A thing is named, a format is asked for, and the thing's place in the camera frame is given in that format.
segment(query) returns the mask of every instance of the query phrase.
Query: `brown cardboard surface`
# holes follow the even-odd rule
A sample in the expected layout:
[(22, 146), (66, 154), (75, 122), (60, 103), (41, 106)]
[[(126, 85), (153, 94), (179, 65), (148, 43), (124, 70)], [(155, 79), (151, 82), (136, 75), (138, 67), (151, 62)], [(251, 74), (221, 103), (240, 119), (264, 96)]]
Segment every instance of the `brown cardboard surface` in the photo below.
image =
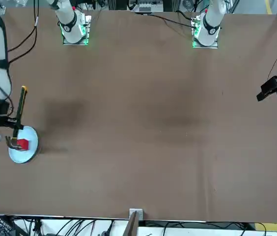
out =
[[(41, 9), (35, 49), (10, 68), (41, 152), (18, 165), (0, 143), (0, 213), (277, 222), (277, 98), (256, 100), (277, 58), (275, 15), (226, 15), (218, 50), (131, 12), (94, 13), (87, 47), (62, 46), (56, 22)], [(5, 23), (15, 46), (32, 10)]]

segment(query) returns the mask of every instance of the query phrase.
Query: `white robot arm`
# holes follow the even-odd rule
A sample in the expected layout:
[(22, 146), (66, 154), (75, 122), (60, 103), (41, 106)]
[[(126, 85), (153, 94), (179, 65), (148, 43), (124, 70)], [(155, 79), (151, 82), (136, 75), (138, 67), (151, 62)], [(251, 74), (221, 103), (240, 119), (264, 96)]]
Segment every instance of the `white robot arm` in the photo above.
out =
[(223, 16), (226, 13), (226, 3), (224, 0), (211, 0), (207, 13), (200, 16), (200, 28), (195, 38), (203, 46), (211, 46), (216, 41)]
[(46, 0), (51, 9), (55, 10), (59, 19), (62, 34), (71, 43), (79, 43), (84, 37), (85, 32), (82, 25), (85, 22), (85, 15), (78, 10), (73, 10), (70, 0)]
[[(78, 43), (85, 37), (81, 12), (73, 10), (69, 0), (47, 0), (51, 8), (55, 10), (60, 21), (62, 34), (69, 43)], [(38, 150), (38, 136), (36, 131), (21, 125), (27, 89), (22, 86), (20, 101), (16, 116), (9, 117), (9, 99), (11, 94), (11, 80), (9, 76), (8, 49), (6, 42), (5, 24), (0, 16), (0, 127), (13, 129), (12, 138), (6, 137), (9, 154), (13, 161), (24, 163), (33, 158)]]

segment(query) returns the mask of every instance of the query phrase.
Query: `floor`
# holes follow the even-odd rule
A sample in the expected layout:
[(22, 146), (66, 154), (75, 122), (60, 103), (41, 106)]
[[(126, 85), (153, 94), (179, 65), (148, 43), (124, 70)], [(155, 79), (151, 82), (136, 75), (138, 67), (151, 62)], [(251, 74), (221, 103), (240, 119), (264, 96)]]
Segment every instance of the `floor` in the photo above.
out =
[(266, 2), (268, 1), (273, 14), (277, 13), (277, 0), (241, 0), (235, 10), (239, 14), (268, 14)]

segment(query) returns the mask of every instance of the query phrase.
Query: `cable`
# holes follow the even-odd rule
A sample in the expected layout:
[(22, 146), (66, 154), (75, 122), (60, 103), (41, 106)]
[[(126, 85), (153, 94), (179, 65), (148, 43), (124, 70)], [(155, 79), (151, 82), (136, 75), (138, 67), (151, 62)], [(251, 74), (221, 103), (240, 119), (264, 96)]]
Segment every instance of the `cable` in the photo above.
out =
[(167, 228), (168, 224), (169, 224), (169, 222), (167, 222), (167, 224), (166, 224), (165, 227), (164, 227), (163, 236), (165, 236), (165, 232), (166, 232), (166, 228)]
[(80, 226), (82, 225), (83, 222), (84, 222), (84, 221), (81, 221), (81, 222), (80, 222), (79, 226), (76, 228), (76, 230), (75, 230), (75, 232), (74, 232), (73, 235), (76, 235), (77, 231), (79, 230), (79, 228), (80, 228)]
[(268, 73), (267, 80), (270, 78), (270, 74), (271, 74), (271, 72), (272, 72), (272, 70), (273, 70), (273, 68), (274, 68), (274, 66), (275, 66), (275, 64), (276, 64), (276, 62), (277, 62), (277, 59), (276, 59), (276, 61), (274, 62), (273, 66), (272, 66), (272, 68), (271, 68), (271, 70), (270, 70), (270, 72)]
[(31, 37), (31, 35), (34, 33), (35, 29), (36, 29), (36, 27), (34, 27), (34, 28), (32, 29), (32, 31), (30, 32), (30, 34), (29, 34), (19, 45), (17, 45), (17, 46), (14, 47), (14, 48), (11, 48), (11, 49), (9, 49), (9, 50), (7, 50), (7, 51), (8, 51), (8, 52), (12, 52), (12, 51), (14, 51), (15, 49), (18, 49), (19, 47), (21, 47), (22, 44), (25, 43), (26, 40), (28, 40), (28, 39)]
[(259, 223), (260, 225), (263, 225), (263, 227), (264, 227), (264, 236), (266, 236), (266, 227), (265, 227), (265, 225), (264, 224), (262, 224), (262, 223)]
[(86, 224), (83, 228), (80, 229), (80, 231), (78, 231), (78, 233), (75, 236), (77, 236), (83, 229), (85, 229), (88, 225), (94, 223), (95, 221), (96, 220), (93, 220), (93, 221), (89, 222), (88, 224)]
[(9, 64), (17, 61), (18, 59), (22, 58), (23, 56), (27, 55), (28, 53), (31, 52), (31, 50), (35, 47), (36, 45), (36, 41), (37, 41), (37, 24), (38, 24), (38, 16), (39, 16), (39, 0), (37, 0), (37, 17), (36, 17), (36, 11), (35, 11), (35, 0), (34, 0), (34, 17), (35, 17), (35, 26), (34, 26), (34, 31), (35, 31), (35, 40), (34, 40), (34, 44), (32, 45), (32, 47), (26, 51), (25, 53), (19, 55), (18, 57), (12, 59), (11, 61), (9, 61)]
[(12, 52), (12, 51), (14, 51), (15, 49), (18, 49), (19, 47), (22, 46), (23, 43), (25, 43), (25, 42), (32, 36), (32, 34), (34, 33), (34, 31), (35, 31), (35, 29), (36, 29), (36, 27), (37, 27), (36, 21), (37, 21), (37, 18), (36, 18), (35, 1), (34, 1), (34, 28), (33, 28), (32, 31), (29, 33), (29, 35), (28, 35), (19, 45), (15, 46), (14, 48), (11, 48), (11, 49), (7, 50), (8, 52)]
[(246, 230), (247, 230), (247, 228), (245, 227), (245, 229), (242, 231), (242, 234), (240, 234), (240, 236), (243, 236), (243, 234), (245, 233)]
[(63, 230), (63, 228), (64, 228), (65, 226), (67, 226), (67, 224), (69, 224), (70, 222), (72, 222), (72, 220), (69, 220), (68, 222), (66, 222), (65, 225), (63, 225), (62, 228), (58, 231), (58, 233), (56, 233), (55, 236), (58, 236), (59, 233)]
[(112, 220), (111, 221), (111, 224), (110, 224), (110, 226), (109, 226), (109, 228), (108, 228), (108, 230), (107, 230), (107, 236), (110, 236), (110, 232), (111, 232), (111, 229), (112, 229), (112, 227), (113, 227), (113, 223), (114, 223), (114, 220)]
[(71, 228), (69, 228), (68, 232), (67, 232), (64, 236), (69, 236), (70, 233), (71, 233), (79, 224), (81, 225), (82, 222), (83, 222), (82, 220), (78, 220), (77, 222), (75, 222), (75, 223), (71, 226)]
[(196, 4), (196, 8), (195, 8), (195, 7), (193, 7), (191, 11), (193, 11), (193, 10), (194, 10), (194, 12), (196, 12), (197, 6), (198, 6), (201, 2), (203, 2), (203, 0), (199, 1), (199, 2)]
[(186, 18), (187, 20), (191, 21), (192, 19), (187, 17), (182, 11), (177, 10), (176, 12), (180, 13), (184, 18)]
[(167, 18), (162, 17), (162, 16), (157, 16), (157, 15), (153, 15), (153, 14), (148, 14), (147, 16), (154, 16), (154, 17), (163, 19), (163, 20), (165, 20), (165, 21), (173, 22), (173, 23), (175, 23), (175, 24), (178, 24), (178, 25), (181, 25), (181, 26), (185, 26), (185, 27), (189, 27), (189, 28), (192, 28), (192, 29), (195, 29), (195, 28), (196, 28), (196, 27), (194, 27), (194, 26), (189, 26), (189, 25), (186, 25), (186, 24), (183, 24), (183, 23), (180, 23), (180, 22), (176, 22), (176, 21), (167, 19)]
[(194, 12), (196, 12), (198, 4), (199, 4), (198, 0), (195, 0), (195, 2), (194, 2)]
[(136, 1), (133, 3), (133, 5), (130, 6), (130, 0), (128, 0), (128, 8), (129, 8), (129, 10), (132, 11), (132, 10), (134, 9), (134, 7), (137, 5), (137, 3), (138, 3), (138, 0), (136, 0)]
[(25, 222), (25, 219), (22, 219), (21, 217), (19, 217), (19, 216), (15, 216), (14, 217), (15, 219), (21, 219), (21, 220), (23, 220), (24, 221), (24, 225), (25, 225), (25, 227), (26, 227), (26, 232), (27, 232), (27, 234), (29, 235), (29, 232), (28, 232), (28, 228), (27, 228), (27, 225), (26, 225), (26, 222)]
[[(7, 73), (7, 75), (8, 75), (8, 77), (9, 77), (10, 84), (11, 84), (11, 86), (12, 86), (11, 78), (10, 78), (10, 76), (9, 76), (8, 73)], [(3, 93), (3, 95), (6, 97), (6, 99), (9, 100), (9, 102), (10, 102), (10, 104), (11, 104), (11, 108), (10, 108), (11, 111), (10, 111), (10, 113), (7, 114), (7, 116), (9, 117), (9, 116), (14, 112), (14, 104), (13, 104), (13, 102), (12, 102), (12, 99), (11, 99), (10, 95), (8, 95), (8, 94), (2, 89), (1, 86), (0, 86), (0, 91)]]

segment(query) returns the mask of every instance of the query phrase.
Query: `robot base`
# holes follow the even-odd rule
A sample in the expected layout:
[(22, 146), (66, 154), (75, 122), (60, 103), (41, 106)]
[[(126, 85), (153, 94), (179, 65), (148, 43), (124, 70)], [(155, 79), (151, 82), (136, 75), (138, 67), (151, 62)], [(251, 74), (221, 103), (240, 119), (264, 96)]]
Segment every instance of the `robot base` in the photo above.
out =
[(191, 21), (191, 26), (196, 27), (196, 29), (192, 29), (192, 36), (193, 36), (192, 47), (193, 48), (212, 48), (212, 49), (217, 49), (218, 48), (217, 38), (218, 38), (218, 33), (219, 32), (217, 32), (215, 42), (211, 46), (204, 46), (204, 45), (202, 45), (197, 40), (197, 36), (198, 36), (200, 30), (202, 30), (201, 17), (203, 17), (203, 14), (196, 16), (195, 19)]
[(65, 39), (62, 33), (63, 45), (85, 45), (85, 46), (88, 45), (91, 16), (85, 16), (84, 13), (81, 13), (81, 14), (82, 14), (81, 24), (79, 25), (79, 28), (82, 32), (82, 35), (84, 35), (84, 37), (78, 43), (69, 43)]
[(26, 163), (30, 161), (38, 152), (38, 135), (37, 132), (30, 126), (24, 126), (23, 130), (19, 130), (17, 139), (26, 139), (29, 141), (27, 151), (18, 151), (9, 148), (9, 155), (15, 163)]

